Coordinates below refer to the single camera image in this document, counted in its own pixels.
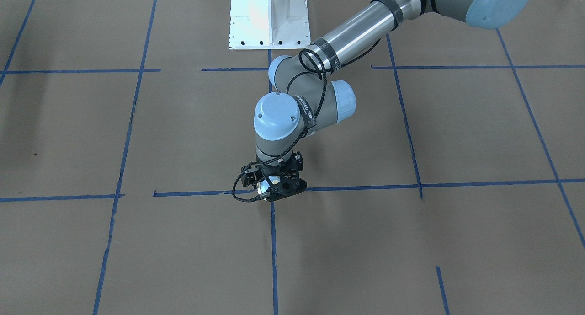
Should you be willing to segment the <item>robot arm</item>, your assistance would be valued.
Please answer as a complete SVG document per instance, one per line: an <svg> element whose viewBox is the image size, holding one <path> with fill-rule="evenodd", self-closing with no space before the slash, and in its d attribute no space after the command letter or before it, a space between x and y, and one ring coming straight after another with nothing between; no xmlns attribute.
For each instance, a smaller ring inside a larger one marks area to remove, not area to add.
<svg viewBox="0 0 585 315"><path fill-rule="evenodd" d="M300 178L303 158L294 146L318 130L341 123L356 110L356 96L330 74L361 59L404 21L436 13L481 29L514 19L529 0L372 0L348 21L313 40L295 56L269 66L274 91L255 105L256 160L241 169L237 182L257 191L250 201L277 201L307 188Z"/></svg>

